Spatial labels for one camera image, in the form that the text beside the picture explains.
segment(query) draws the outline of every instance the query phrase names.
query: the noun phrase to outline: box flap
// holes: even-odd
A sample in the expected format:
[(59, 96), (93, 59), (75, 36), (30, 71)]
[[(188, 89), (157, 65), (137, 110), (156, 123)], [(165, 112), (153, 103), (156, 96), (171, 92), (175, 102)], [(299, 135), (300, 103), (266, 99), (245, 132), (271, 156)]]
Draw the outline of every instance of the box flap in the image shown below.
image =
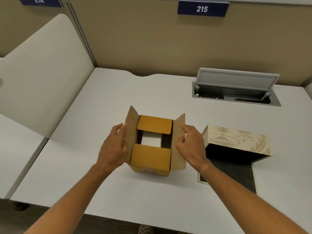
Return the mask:
[(203, 137), (208, 143), (273, 156), (265, 135), (213, 125), (208, 125), (207, 130)]
[(162, 134), (170, 134), (171, 126), (172, 126), (171, 119), (141, 115), (137, 129)]
[(172, 132), (172, 143), (171, 143), (171, 166), (170, 171), (185, 169), (185, 160), (177, 151), (175, 145), (177, 139), (180, 136), (185, 137), (185, 131), (181, 128), (181, 125), (185, 124), (185, 113), (183, 113), (178, 119), (174, 120), (173, 132)]
[(130, 165), (161, 171), (169, 171), (171, 150), (148, 145), (133, 146)]
[(270, 90), (279, 74), (199, 68), (196, 83), (216, 87)]
[(133, 149), (133, 145), (137, 142), (137, 125), (140, 116), (138, 115), (137, 111), (134, 107), (130, 106), (125, 123), (127, 124), (127, 135), (125, 141), (128, 144), (129, 152), (125, 159), (125, 163), (129, 164), (130, 157)]

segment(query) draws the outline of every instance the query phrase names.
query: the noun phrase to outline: person's right hand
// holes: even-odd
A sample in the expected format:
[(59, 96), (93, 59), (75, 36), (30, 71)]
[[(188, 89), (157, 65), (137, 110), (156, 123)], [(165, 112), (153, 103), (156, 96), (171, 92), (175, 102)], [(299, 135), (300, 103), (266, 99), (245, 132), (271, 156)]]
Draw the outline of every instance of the person's right hand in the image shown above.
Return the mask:
[(176, 148), (181, 156), (199, 173), (203, 172), (212, 163), (206, 158), (204, 139), (194, 126), (182, 125), (186, 132), (186, 139), (178, 138)]

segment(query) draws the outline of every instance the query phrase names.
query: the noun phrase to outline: text 215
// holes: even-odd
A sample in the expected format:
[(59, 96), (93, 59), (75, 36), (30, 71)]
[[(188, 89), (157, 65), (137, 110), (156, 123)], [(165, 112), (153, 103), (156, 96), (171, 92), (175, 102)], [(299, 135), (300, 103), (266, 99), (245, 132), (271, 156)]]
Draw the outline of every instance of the text 215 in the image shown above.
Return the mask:
[(35, 3), (44, 3), (43, 0), (35, 0)]
[(206, 6), (206, 7), (204, 7), (204, 6), (198, 6), (197, 7), (198, 9), (197, 9), (197, 12), (207, 12), (208, 11), (208, 7)]

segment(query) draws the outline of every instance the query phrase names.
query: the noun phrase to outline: cardboard box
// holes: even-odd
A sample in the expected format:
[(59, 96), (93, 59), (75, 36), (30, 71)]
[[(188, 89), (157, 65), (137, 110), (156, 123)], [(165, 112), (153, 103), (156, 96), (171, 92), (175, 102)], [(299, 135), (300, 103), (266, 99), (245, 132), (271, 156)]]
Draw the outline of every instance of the cardboard box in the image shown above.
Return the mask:
[[(214, 125), (208, 125), (202, 137), (213, 165), (256, 193), (252, 163), (272, 156), (267, 137)], [(200, 175), (198, 182), (206, 183)]]
[[(125, 123), (129, 153), (125, 162), (136, 172), (168, 176), (170, 171), (185, 169), (185, 160), (175, 148), (177, 139), (185, 136), (181, 125), (185, 114), (176, 120), (139, 115), (130, 106)], [(142, 145), (143, 131), (161, 133), (161, 147)]]

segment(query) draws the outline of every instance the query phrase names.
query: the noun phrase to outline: beige cubicle wall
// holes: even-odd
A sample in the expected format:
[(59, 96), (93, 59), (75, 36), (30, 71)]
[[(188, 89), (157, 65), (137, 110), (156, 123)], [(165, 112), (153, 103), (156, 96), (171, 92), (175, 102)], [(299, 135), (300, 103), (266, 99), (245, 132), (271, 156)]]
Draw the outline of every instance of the beige cubicle wall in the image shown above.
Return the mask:
[(312, 75), (312, 7), (230, 4), (225, 18), (177, 15), (176, 0), (71, 0), (99, 67), (196, 76), (199, 67)]
[(6, 56), (60, 13), (69, 17), (82, 40), (66, 0), (61, 3), (63, 8), (23, 6), (19, 0), (0, 0), (0, 57)]

